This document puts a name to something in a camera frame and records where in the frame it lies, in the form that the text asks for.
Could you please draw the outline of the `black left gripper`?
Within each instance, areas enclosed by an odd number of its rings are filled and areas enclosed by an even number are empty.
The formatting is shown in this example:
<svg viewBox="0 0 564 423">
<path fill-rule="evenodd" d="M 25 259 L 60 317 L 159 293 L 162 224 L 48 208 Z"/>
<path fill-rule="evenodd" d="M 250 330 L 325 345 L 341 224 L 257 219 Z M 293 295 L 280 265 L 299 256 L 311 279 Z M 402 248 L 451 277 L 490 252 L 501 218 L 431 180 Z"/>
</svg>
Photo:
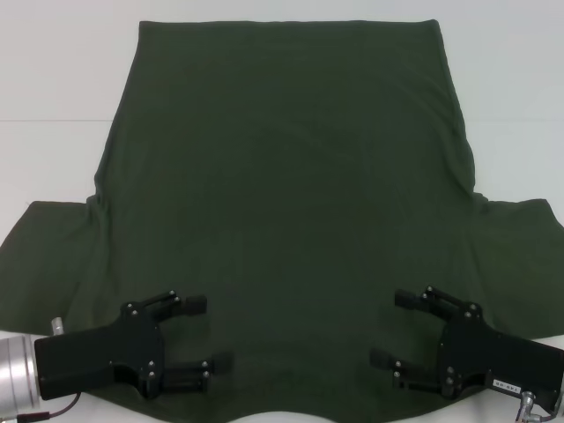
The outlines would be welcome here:
<svg viewBox="0 0 564 423">
<path fill-rule="evenodd" d="M 158 323 L 204 315 L 205 295 L 182 298 L 175 290 L 122 306 L 111 324 L 41 338 L 34 342 L 41 398 L 65 397 L 115 383 L 145 398 L 161 393 L 206 392 L 213 376 L 233 371 L 234 354 L 220 352 L 164 369 L 164 340 Z"/>
</svg>

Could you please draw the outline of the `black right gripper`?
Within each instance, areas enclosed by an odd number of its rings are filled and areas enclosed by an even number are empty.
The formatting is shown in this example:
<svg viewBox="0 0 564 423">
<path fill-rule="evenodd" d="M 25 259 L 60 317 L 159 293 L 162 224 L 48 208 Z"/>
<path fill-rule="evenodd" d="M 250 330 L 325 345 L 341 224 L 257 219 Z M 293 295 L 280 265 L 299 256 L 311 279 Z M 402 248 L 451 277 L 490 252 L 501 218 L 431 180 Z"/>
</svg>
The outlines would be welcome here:
<svg viewBox="0 0 564 423">
<path fill-rule="evenodd" d="M 440 393 L 456 399 L 474 388 L 515 398 L 530 392 L 545 412 L 557 412 L 562 397 L 563 351 L 490 327 L 479 308 L 438 288 L 415 294 L 395 291 L 395 306 L 433 315 L 445 322 L 435 367 L 423 367 L 372 348 L 369 363 L 392 373 L 393 386 Z"/>
</svg>

